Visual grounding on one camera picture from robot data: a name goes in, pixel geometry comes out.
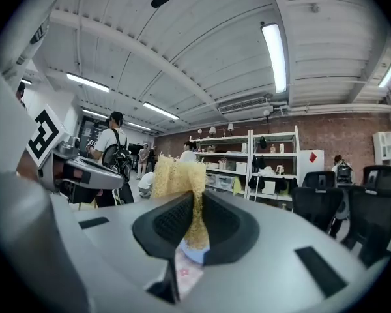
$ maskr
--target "air conditioning unit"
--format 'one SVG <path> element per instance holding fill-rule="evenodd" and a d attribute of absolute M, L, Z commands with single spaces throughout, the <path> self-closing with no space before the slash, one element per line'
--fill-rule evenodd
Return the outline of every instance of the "air conditioning unit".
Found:
<path fill-rule="evenodd" d="M 219 106 L 219 112 L 230 121 L 242 121 L 264 117 L 264 111 L 274 111 L 275 106 L 286 105 L 286 102 L 269 102 L 263 95 L 252 95 Z"/>

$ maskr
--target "brick wall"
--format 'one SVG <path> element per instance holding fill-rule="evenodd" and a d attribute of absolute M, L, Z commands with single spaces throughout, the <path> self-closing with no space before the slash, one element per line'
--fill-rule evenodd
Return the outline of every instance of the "brick wall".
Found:
<path fill-rule="evenodd" d="M 391 131 L 391 121 L 385 114 L 334 114 L 308 115 L 271 119 L 269 127 L 265 121 L 235 124 L 235 136 L 254 134 L 290 132 L 298 127 L 300 149 L 322 149 L 325 151 L 325 168 L 331 170 L 333 158 L 341 154 L 356 172 L 356 180 L 361 182 L 362 169 L 375 163 L 372 135 L 379 131 Z M 223 128 L 216 127 L 217 136 L 223 135 Z M 202 138 L 209 135 L 209 128 L 203 129 Z M 190 138 L 198 138 L 197 131 L 189 131 L 155 138 L 158 151 L 163 154 L 179 157 L 184 143 Z"/>

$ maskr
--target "black office chair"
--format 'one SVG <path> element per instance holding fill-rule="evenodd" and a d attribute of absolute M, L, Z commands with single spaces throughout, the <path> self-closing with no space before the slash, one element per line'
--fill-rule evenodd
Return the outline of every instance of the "black office chair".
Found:
<path fill-rule="evenodd" d="M 358 257 L 373 265 L 387 253 L 391 241 L 391 190 L 368 190 L 354 186 L 349 191 L 351 227 L 341 242 L 352 250 L 357 243 L 362 247 Z"/>
<path fill-rule="evenodd" d="M 314 189 L 334 188 L 335 180 L 334 171 L 312 171 L 306 174 L 302 187 Z"/>
<path fill-rule="evenodd" d="M 391 166 L 365 167 L 362 185 L 370 190 L 391 189 Z"/>
<path fill-rule="evenodd" d="M 342 199 L 343 191 L 338 188 L 326 190 L 295 188 L 293 211 L 320 230 L 327 232 Z"/>

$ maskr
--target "person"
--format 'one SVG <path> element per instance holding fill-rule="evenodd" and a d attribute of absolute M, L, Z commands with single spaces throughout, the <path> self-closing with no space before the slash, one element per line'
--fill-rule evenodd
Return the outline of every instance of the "person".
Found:
<path fill-rule="evenodd" d="M 152 184 L 154 182 L 153 172 L 146 173 L 138 184 L 139 195 L 143 198 L 149 198 L 152 194 Z"/>
<path fill-rule="evenodd" d="M 336 186 L 338 186 L 338 167 L 342 164 L 347 165 L 351 169 L 351 178 L 350 178 L 351 184 L 349 185 L 351 186 L 355 181 L 355 175 L 351 165 L 347 163 L 341 155 L 336 155 L 334 157 L 334 166 L 332 168 L 332 171 L 334 171 L 335 173 L 335 184 Z M 343 201 L 338 209 L 338 212 L 336 213 L 332 227 L 330 228 L 330 236 L 335 239 L 341 228 L 342 222 L 345 220 L 347 214 L 349 213 L 349 197 L 348 197 L 347 189 L 345 188 L 345 185 L 342 185 L 342 187 L 343 187 Z"/>
<path fill-rule="evenodd" d="M 149 166 L 149 171 L 154 171 L 155 170 L 156 161 L 158 161 L 158 153 L 156 152 L 156 146 L 154 146 L 149 151 L 149 158 L 148 158 L 148 164 L 150 165 Z"/>
<path fill-rule="evenodd" d="M 120 112 L 113 112 L 109 117 L 109 128 L 104 130 L 99 139 L 96 142 L 95 146 L 88 145 L 86 151 L 91 154 L 91 156 L 98 160 L 98 163 L 102 163 L 102 155 L 104 151 L 111 145 L 117 144 L 116 135 L 113 130 L 116 130 L 119 134 L 119 141 L 121 145 L 124 145 L 126 142 L 126 135 L 120 127 L 123 123 L 123 114 Z M 96 202 L 98 207 L 108 207 L 115 206 L 115 199 L 111 190 L 103 190 L 101 196 L 96 197 Z"/>
<path fill-rule="evenodd" d="M 26 106 L 25 106 L 25 104 L 23 103 L 23 100 L 22 100 L 24 94 L 25 94 L 25 84 L 23 82 L 21 82 L 19 84 L 18 90 L 16 91 L 16 98 L 18 99 L 20 104 L 26 109 Z"/>
<path fill-rule="evenodd" d="M 197 148 L 197 145 L 195 142 L 185 142 L 184 143 L 184 152 L 182 152 L 182 155 L 180 157 L 181 162 L 190 162 L 190 161 L 197 161 L 197 156 L 194 153 L 194 150 Z"/>
<path fill-rule="evenodd" d="M 138 161 L 138 177 L 136 179 L 140 180 L 142 176 L 146 173 L 146 166 L 148 164 L 149 150 L 148 144 L 144 143 L 143 148 L 139 150 L 139 161 Z"/>

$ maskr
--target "red sign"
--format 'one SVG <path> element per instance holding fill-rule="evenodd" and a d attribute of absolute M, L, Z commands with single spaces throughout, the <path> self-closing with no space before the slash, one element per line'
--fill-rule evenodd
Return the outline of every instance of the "red sign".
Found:
<path fill-rule="evenodd" d="M 315 155 L 314 152 L 311 152 L 311 155 L 310 155 L 311 163 L 315 162 L 315 159 L 317 159 L 317 155 Z"/>

